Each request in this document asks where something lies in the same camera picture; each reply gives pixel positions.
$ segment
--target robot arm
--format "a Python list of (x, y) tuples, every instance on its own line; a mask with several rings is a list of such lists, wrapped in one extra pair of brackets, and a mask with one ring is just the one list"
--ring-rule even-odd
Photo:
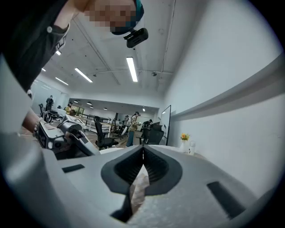
[(99, 155), (100, 152), (81, 131), (80, 124), (65, 120), (56, 129), (47, 129), (40, 122), (36, 138), (43, 148), (52, 150), (55, 154), (66, 151), (75, 144), (87, 156)]

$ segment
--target ceiling light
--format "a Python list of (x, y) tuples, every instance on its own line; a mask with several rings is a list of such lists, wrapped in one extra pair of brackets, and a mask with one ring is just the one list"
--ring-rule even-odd
[(57, 80), (61, 81), (62, 83), (66, 84), (68, 86), (68, 84), (62, 80), (60, 80), (59, 78), (55, 77)]
[(134, 68), (134, 59), (133, 57), (127, 57), (126, 61), (128, 62), (129, 68), (130, 68), (130, 73), (132, 75), (133, 81), (138, 82), (137, 74), (135, 72)]
[[(47, 88), (49, 88), (48, 86), (46, 86), (46, 85), (44, 85), (45, 87), (47, 87)], [(51, 88), (49, 88), (49, 89), (51, 89)]]
[(84, 73), (82, 73), (80, 69), (75, 68), (75, 70), (76, 70), (81, 76), (83, 76), (87, 81), (93, 82), (93, 81), (90, 80), (90, 78), (88, 78)]

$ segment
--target black sleeve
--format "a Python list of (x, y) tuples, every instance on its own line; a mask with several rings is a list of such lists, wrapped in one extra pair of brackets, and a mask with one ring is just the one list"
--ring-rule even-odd
[(28, 91), (41, 68), (53, 55), (55, 42), (47, 32), (53, 26), (67, 0), (48, 1), (6, 1), (5, 7), (12, 10), (9, 23), (2, 23), (5, 35), (1, 51), (13, 75)]

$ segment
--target flower vase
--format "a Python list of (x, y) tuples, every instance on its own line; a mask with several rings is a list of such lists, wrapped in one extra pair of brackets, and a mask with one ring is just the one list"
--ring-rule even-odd
[(180, 146), (180, 150), (184, 153), (184, 152), (188, 152), (188, 148), (187, 148), (187, 144), (186, 144), (186, 140), (182, 140), (181, 142), (181, 146)]

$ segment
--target standing person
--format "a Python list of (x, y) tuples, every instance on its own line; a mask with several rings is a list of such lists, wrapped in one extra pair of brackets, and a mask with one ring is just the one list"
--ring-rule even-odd
[(46, 106), (45, 106), (45, 111), (50, 111), (53, 106), (53, 96), (50, 95), (48, 99), (46, 99)]
[(134, 142), (134, 131), (138, 129), (137, 117), (139, 116), (138, 112), (135, 112), (134, 115), (130, 118), (130, 127), (129, 127), (129, 138), (126, 143), (126, 147), (130, 147)]
[(66, 111), (67, 115), (70, 115), (71, 112), (71, 106), (72, 106), (72, 102), (69, 102), (67, 107), (64, 108), (64, 110)]
[[(65, 46), (69, 23), (82, 13), (91, 22), (109, 27), (114, 35), (129, 33), (144, 15), (140, 0), (6, 1), (12, 9), (4, 23), (2, 44), (5, 60), (21, 87), (29, 87), (56, 51)], [(30, 132), (40, 118), (30, 109), (23, 127)]]

